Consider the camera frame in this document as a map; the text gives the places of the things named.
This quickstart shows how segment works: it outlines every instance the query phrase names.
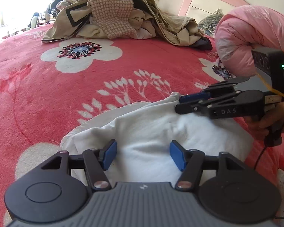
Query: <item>houndstooth cloth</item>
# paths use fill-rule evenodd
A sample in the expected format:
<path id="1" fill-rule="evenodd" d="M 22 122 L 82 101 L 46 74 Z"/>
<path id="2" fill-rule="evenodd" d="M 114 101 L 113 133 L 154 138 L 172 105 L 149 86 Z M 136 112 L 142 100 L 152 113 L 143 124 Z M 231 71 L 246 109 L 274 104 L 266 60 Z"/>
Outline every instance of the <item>houndstooth cloth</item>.
<path id="1" fill-rule="evenodd" d="M 132 0 L 88 0 L 95 22 L 108 38 L 135 35 L 136 31 L 128 22 L 133 10 Z"/>

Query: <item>screw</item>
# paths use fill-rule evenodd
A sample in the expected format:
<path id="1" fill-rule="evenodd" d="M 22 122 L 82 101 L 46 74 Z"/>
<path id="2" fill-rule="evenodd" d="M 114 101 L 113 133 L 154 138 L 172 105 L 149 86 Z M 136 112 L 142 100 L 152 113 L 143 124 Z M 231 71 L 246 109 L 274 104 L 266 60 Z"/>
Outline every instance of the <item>screw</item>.
<path id="1" fill-rule="evenodd" d="M 106 181 L 97 181 L 94 183 L 94 187 L 97 189 L 105 189 L 108 187 L 108 182 Z"/>
<path id="2" fill-rule="evenodd" d="M 180 189 L 189 189 L 193 184 L 189 181 L 180 181 L 178 182 L 178 188 Z"/>

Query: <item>bed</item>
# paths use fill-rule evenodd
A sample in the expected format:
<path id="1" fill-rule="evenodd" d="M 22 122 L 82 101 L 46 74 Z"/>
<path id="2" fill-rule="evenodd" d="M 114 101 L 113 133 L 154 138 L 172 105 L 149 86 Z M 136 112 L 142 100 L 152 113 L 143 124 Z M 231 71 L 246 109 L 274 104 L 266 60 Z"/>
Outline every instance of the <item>bed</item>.
<path id="1" fill-rule="evenodd" d="M 217 8 L 227 13 L 247 4 L 218 1 L 213 6 L 213 0 L 184 0 L 179 15 L 198 21 Z M 0 227 L 10 221 L 3 200 L 6 188 L 59 151 L 62 138 L 75 127 L 107 110 L 155 102 L 172 91 L 198 92 L 231 77 L 227 69 L 215 65 L 212 38 L 212 51 L 176 47 L 160 38 L 41 43 L 51 26 L 0 43 Z M 65 55 L 78 48 L 79 57 Z M 247 130 L 241 118 L 236 121 Z M 245 162 L 253 166 L 261 149 L 254 141 Z M 284 215 L 284 135 L 282 146 L 267 149 L 258 172 L 279 187 L 283 198 L 279 214 Z"/>

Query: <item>black cable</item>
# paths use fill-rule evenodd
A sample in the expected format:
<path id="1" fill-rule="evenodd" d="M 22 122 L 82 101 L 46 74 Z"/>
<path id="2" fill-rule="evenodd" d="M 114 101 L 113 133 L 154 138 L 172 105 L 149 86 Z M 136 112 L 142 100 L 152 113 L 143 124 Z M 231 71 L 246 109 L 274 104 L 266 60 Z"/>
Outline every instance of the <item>black cable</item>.
<path id="1" fill-rule="evenodd" d="M 265 146 L 265 147 L 263 148 L 263 150 L 261 151 L 261 153 L 259 154 L 259 156 L 258 156 L 258 158 L 257 158 L 257 160 L 256 160 L 256 163 L 255 163 L 255 165 L 254 165 L 254 170 L 256 170 L 257 165 L 258 165 L 258 163 L 259 163 L 259 160 L 260 160 L 261 156 L 263 155 L 263 153 L 265 152 L 266 149 L 267 149 L 267 146 Z"/>
<path id="2" fill-rule="evenodd" d="M 274 216 L 275 219 L 284 219 L 284 217 L 277 217 L 277 216 Z"/>

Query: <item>human hand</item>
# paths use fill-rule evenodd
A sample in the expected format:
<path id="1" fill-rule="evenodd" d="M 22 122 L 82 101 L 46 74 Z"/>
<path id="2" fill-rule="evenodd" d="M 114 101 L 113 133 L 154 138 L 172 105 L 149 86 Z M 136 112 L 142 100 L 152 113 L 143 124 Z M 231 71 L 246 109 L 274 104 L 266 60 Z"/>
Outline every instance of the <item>human hand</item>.
<path id="1" fill-rule="evenodd" d="M 244 120 L 254 138 L 264 140 L 269 133 L 267 127 L 278 121 L 284 122 L 284 102 L 278 103 L 275 108 L 269 110 L 260 121 L 253 121 L 251 117 L 244 117 Z"/>

